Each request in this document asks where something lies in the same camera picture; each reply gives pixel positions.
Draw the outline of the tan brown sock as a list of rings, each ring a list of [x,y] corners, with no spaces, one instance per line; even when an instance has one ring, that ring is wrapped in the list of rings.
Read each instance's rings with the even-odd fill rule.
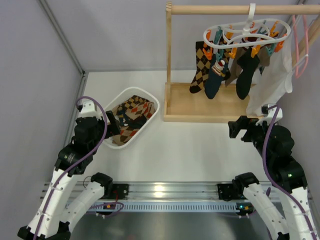
[[[229,70],[230,77],[227,80],[225,80],[225,83],[224,83],[226,87],[230,85],[234,80],[236,80],[240,75],[240,73],[242,72],[242,68],[238,65],[237,61],[243,54],[246,53],[246,51],[247,50],[244,49],[243,47],[237,49],[235,58],[233,59],[231,68]]]

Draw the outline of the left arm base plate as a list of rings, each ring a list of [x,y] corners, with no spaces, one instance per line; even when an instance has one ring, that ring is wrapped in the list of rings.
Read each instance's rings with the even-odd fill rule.
[[[111,200],[124,200],[129,194],[129,184],[127,183],[114,183],[109,195]]]

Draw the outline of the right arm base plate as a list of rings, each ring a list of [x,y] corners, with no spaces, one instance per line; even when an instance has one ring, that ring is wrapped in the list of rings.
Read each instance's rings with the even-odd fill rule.
[[[217,184],[217,191],[219,199],[226,202],[237,200],[239,198],[237,191],[231,183]]]

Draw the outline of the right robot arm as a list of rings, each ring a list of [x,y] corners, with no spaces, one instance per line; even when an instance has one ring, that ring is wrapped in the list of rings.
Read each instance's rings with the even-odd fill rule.
[[[229,137],[234,139],[241,130],[241,140],[252,143],[262,158],[262,166],[278,194],[282,212],[272,203],[258,178],[242,173],[232,180],[238,194],[253,205],[267,227],[272,240],[318,240],[308,200],[308,183],[302,166],[292,157],[295,144],[291,132],[261,119],[240,116],[228,122]]]

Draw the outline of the white clip sock hanger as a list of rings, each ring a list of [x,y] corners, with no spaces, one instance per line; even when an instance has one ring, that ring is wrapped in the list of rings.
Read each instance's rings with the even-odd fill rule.
[[[240,48],[251,49],[250,56],[254,58],[262,48],[267,55],[279,52],[285,40],[291,34],[289,24],[280,19],[254,19],[256,4],[249,5],[246,21],[214,25],[203,33],[206,46],[221,50],[230,49],[229,56],[234,59]]]

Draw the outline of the black sock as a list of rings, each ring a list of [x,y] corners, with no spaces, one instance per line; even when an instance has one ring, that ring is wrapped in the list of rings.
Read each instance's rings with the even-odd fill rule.
[[[254,72],[260,64],[260,59],[257,55],[251,56],[252,48],[249,47],[247,51],[237,60],[237,64],[242,69],[236,81],[236,94],[244,100],[250,91],[252,78]]]

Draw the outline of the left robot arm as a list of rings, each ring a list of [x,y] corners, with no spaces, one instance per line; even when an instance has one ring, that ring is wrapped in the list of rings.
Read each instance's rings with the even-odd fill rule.
[[[119,123],[112,111],[103,117],[87,116],[76,119],[71,142],[59,153],[52,179],[34,218],[19,229],[23,240],[68,240],[90,207],[112,193],[113,179],[95,173],[87,187],[71,203],[70,195],[87,166],[93,161],[100,141],[120,133]]]

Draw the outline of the teal patterned sock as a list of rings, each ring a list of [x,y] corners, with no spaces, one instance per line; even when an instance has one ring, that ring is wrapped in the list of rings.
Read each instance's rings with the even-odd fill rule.
[[[227,63],[218,60],[214,54],[210,63],[208,79],[204,84],[204,92],[208,99],[212,100],[219,91],[222,81],[227,73]]]

